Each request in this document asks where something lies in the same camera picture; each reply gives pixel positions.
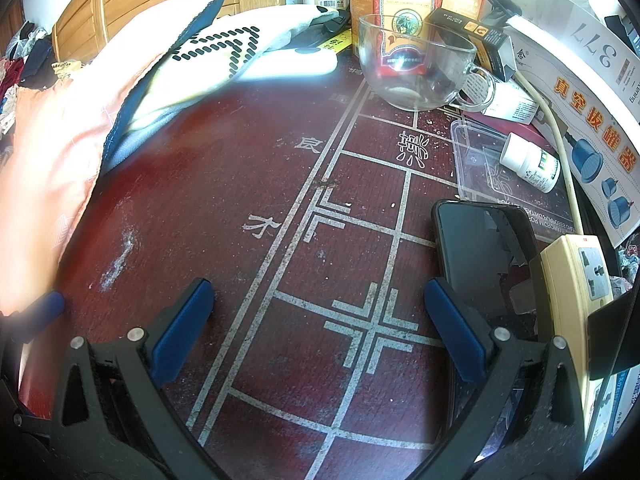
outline white fabric with black pattern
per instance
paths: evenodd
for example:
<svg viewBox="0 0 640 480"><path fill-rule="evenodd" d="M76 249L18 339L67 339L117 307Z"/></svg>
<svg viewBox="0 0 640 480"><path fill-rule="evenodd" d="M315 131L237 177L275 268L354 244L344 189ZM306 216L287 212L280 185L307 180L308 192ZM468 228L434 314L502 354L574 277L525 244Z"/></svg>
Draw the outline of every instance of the white fabric with black pattern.
<svg viewBox="0 0 640 480"><path fill-rule="evenodd" d="M148 128L166 109L193 102L238 76L255 57L282 48L312 22L331 20L337 11L313 5L287 5L222 16L162 62L128 131Z"/></svg>

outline power strip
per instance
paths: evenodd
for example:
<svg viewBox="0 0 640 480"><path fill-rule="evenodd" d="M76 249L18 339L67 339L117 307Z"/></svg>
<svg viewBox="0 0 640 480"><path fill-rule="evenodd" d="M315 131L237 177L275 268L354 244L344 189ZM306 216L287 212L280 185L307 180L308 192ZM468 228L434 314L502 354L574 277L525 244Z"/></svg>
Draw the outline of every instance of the power strip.
<svg viewBox="0 0 640 480"><path fill-rule="evenodd" d="M563 235L540 253L554 333L569 344L580 384L585 432L602 379L589 380L587 318L613 301L598 237Z"/></svg>

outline smartphone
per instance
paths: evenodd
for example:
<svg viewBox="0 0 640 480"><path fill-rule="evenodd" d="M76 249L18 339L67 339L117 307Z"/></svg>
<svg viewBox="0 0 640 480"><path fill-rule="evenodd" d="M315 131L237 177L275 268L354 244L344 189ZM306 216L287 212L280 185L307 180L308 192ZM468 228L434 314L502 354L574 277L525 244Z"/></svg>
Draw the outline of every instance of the smartphone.
<svg viewBox="0 0 640 480"><path fill-rule="evenodd" d="M460 299L491 327L503 326L519 339L537 340L539 316L547 327L550 313L538 244L526 211L508 204L440 200L431 216L441 272ZM514 386L481 457L499 449L525 380ZM451 425L476 387L462 381L452 362L449 385Z"/></svg>

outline white plastic bottle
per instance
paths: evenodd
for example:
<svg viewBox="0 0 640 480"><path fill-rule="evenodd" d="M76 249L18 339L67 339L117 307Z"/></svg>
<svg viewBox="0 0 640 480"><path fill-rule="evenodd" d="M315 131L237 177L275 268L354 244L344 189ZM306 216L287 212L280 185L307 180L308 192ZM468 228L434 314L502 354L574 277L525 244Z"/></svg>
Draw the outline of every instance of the white plastic bottle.
<svg viewBox="0 0 640 480"><path fill-rule="evenodd" d="M500 164L543 193L554 188L560 175L560 162L553 155L513 133L507 137Z"/></svg>

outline glass cup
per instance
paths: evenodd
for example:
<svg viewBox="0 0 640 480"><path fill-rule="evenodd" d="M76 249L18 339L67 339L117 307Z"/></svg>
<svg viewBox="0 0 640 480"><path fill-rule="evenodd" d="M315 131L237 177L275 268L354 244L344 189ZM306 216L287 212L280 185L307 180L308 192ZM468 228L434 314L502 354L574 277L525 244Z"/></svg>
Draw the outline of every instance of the glass cup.
<svg viewBox="0 0 640 480"><path fill-rule="evenodd" d="M495 80L474 64L476 46L446 28L422 22L414 12L396 16L367 14L358 24L362 71L373 91L409 112L444 105L477 112L494 100ZM484 74L488 93L472 104L459 94L472 71Z"/></svg>

